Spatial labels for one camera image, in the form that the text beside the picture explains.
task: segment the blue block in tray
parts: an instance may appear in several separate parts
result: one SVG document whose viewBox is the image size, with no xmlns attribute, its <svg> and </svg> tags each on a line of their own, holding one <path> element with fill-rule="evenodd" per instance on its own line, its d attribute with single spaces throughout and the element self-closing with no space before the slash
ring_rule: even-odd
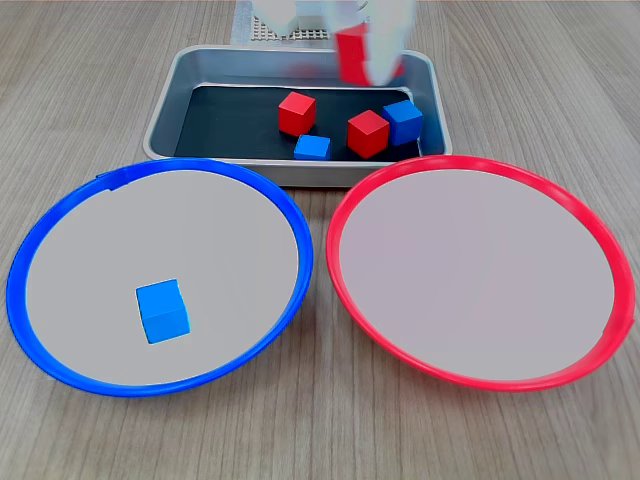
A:
<svg viewBox="0 0 640 480">
<path fill-rule="evenodd" d="M 302 135 L 293 152 L 296 160 L 329 160 L 330 156 L 331 140 L 313 135 Z"/>
<path fill-rule="evenodd" d="M 384 107 L 382 117 L 391 124 L 389 142 L 394 147 L 414 142 L 420 138 L 423 115 L 411 100 L 404 100 Z"/>
</svg>

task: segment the red block in tray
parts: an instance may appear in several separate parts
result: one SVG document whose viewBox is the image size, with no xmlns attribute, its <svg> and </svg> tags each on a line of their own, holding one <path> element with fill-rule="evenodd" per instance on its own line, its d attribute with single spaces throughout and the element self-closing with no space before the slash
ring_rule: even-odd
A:
<svg viewBox="0 0 640 480">
<path fill-rule="evenodd" d="M 347 146 L 362 158 L 371 158 L 389 144 L 390 125 L 371 110 L 349 120 Z"/>
<path fill-rule="evenodd" d="M 316 100 L 291 92 L 278 107 L 280 131 L 300 137 L 306 135 L 316 123 Z"/>
<path fill-rule="evenodd" d="M 362 23 L 335 34 L 340 78 L 345 83 L 370 86 L 364 70 L 364 62 L 367 60 L 366 33 L 367 24 Z M 404 65 L 400 63 L 395 76 L 399 77 L 403 74 Z"/>
</svg>

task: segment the small blue block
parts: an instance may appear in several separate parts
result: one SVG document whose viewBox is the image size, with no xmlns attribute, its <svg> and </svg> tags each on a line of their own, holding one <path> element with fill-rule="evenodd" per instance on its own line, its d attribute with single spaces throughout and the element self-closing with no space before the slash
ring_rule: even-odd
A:
<svg viewBox="0 0 640 480">
<path fill-rule="evenodd" d="M 394 147 L 413 142 L 420 137 L 423 115 L 411 100 L 384 107 L 382 117 L 391 125 L 389 142 Z"/>
<path fill-rule="evenodd" d="M 191 331 L 177 280 L 136 289 L 142 326 L 149 343 L 186 335 Z"/>
<path fill-rule="evenodd" d="M 329 160 L 330 156 L 331 140 L 313 135 L 302 135 L 293 152 L 296 160 Z"/>
</svg>

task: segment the wooden table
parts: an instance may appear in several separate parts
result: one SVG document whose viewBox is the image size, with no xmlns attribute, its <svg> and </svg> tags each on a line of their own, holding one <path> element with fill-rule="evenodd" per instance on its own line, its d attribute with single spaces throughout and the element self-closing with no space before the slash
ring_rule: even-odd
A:
<svg viewBox="0 0 640 480">
<path fill-rule="evenodd" d="M 145 159 L 169 63 L 229 41 L 233 2 L 0 3 L 0 272 L 57 200 Z M 420 3 L 456 153 L 568 188 L 640 274 L 640 4 Z M 605 367 L 527 395 L 458 388 L 354 326 L 324 262 L 343 193 L 295 191 L 317 268 L 291 327 L 244 368 L 153 399 L 43 374 L 0 322 L 0 477 L 640 479 L 640 330 Z"/>
</svg>

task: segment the white robot part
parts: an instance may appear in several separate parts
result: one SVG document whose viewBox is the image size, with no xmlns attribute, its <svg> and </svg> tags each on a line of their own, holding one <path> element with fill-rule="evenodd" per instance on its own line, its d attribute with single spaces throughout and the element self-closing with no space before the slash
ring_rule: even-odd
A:
<svg viewBox="0 0 640 480">
<path fill-rule="evenodd" d="M 288 37 L 298 28 L 295 0 L 251 0 L 253 14 L 279 37 Z"/>
<path fill-rule="evenodd" d="M 333 36 L 363 22 L 365 75 L 374 86 L 393 79 L 415 18 L 416 0 L 252 0 L 254 15 L 280 37 L 297 28 L 326 28 Z"/>
<path fill-rule="evenodd" d="M 365 74 L 374 86 L 391 82 L 413 28 L 415 0 L 325 0 L 323 7 L 332 35 L 368 23 Z"/>
</svg>

